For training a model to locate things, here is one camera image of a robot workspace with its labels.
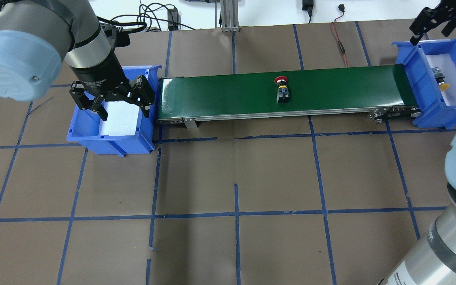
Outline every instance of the blue plastic container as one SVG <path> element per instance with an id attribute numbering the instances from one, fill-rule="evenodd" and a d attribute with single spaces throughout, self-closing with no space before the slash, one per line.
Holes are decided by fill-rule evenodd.
<path id="1" fill-rule="evenodd" d="M 152 90 L 156 93 L 155 102 L 158 102 L 158 69 L 161 65 L 125 66 L 124 74 L 129 79 L 145 75 Z M 149 117 L 143 116 L 140 111 L 134 135 L 100 135 L 100 117 L 90 110 L 75 108 L 71 119 L 70 128 L 66 137 L 67 141 L 77 141 L 96 154 L 117 154 L 124 157 L 126 154 L 147 154 L 154 150 L 152 133 L 156 118 L 157 104 L 150 108 Z"/>
<path id="2" fill-rule="evenodd" d="M 455 40 L 425 40 L 413 46 L 409 42 L 395 42 L 399 49 L 396 63 L 403 63 L 422 115 L 413 124 L 420 128 L 456 127 L 456 105 L 447 105 L 439 90 L 426 55 L 449 54 L 456 66 Z"/>

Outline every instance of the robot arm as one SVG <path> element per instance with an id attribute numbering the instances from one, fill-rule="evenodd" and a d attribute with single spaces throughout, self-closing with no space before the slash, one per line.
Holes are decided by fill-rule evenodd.
<path id="1" fill-rule="evenodd" d="M 430 9 L 429 7 L 423 8 L 409 27 L 414 34 L 410 40 L 411 43 L 413 45 L 418 44 L 426 32 L 438 27 L 444 22 L 448 22 L 448 24 L 443 29 L 442 34 L 449 36 L 456 28 L 456 0 L 441 0 L 439 5 L 434 9 Z"/>
<path id="2" fill-rule="evenodd" d="M 115 47 L 129 44 L 129 37 L 100 24 L 87 0 L 0 0 L 0 10 L 1 97 L 43 97 L 65 60 L 79 79 L 70 94 L 80 109 L 105 121 L 103 101 L 125 101 L 148 116 L 155 97 L 150 84 L 143 75 L 126 78 L 114 54 Z"/>

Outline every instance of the white label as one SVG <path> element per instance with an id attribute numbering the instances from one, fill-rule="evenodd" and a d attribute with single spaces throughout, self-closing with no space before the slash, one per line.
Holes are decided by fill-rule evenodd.
<path id="1" fill-rule="evenodd" d="M 389 277 L 388 285 L 416 285 L 407 272 L 406 262 L 403 261 L 397 270 Z"/>

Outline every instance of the metal post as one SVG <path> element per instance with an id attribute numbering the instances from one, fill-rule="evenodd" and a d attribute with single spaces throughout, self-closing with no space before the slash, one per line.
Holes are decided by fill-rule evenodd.
<path id="1" fill-rule="evenodd" d="M 223 32 L 240 31 L 239 0 L 220 0 Z"/>

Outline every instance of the red wire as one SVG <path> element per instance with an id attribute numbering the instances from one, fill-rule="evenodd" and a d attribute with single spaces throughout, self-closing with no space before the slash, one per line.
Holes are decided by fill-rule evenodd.
<path id="1" fill-rule="evenodd" d="M 335 20 L 333 20 L 333 22 L 331 22 L 331 26 L 333 27 L 333 31 L 335 32 L 335 37 L 337 38 L 337 42 L 340 42 L 340 38 L 339 38 L 339 34 L 337 33 L 337 28 L 335 27 L 335 23 L 337 22 L 337 19 L 342 18 L 342 16 L 344 16 L 344 12 L 342 13 L 342 15 L 335 18 Z M 348 65 L 350 67 L 353 67 L 353 65 L 351 65 L 351 63 L 348 59 L 348 56 L 345 53 L 342 54 L 342 56 L 346 59 L 346 67 L 348 67 Z"/>

